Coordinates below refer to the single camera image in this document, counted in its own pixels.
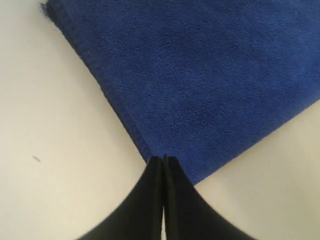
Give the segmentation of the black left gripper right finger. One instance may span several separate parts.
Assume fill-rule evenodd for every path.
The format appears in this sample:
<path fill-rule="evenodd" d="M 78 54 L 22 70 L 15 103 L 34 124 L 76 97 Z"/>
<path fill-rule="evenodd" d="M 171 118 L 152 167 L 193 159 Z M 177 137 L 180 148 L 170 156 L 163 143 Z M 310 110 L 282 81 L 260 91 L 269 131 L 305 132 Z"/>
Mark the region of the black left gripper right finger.
<path fill-rule="evenodd" d="M 165 233 L 168 240 L 246 240 L 248 235 L 216 212 L 197 192 L 179 160 L 163 158 Z"/>

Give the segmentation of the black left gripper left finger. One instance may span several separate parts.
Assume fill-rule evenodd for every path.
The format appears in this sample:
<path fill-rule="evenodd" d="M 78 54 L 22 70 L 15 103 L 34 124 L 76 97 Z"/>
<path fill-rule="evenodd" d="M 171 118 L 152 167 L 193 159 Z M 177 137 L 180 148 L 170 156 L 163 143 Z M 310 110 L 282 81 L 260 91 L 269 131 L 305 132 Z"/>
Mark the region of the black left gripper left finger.
<path fill-rule="evenodd" d="M 123 202 L 81 240 L 160 240 L 163 220 L 163 161 L 151 157 Z"/>

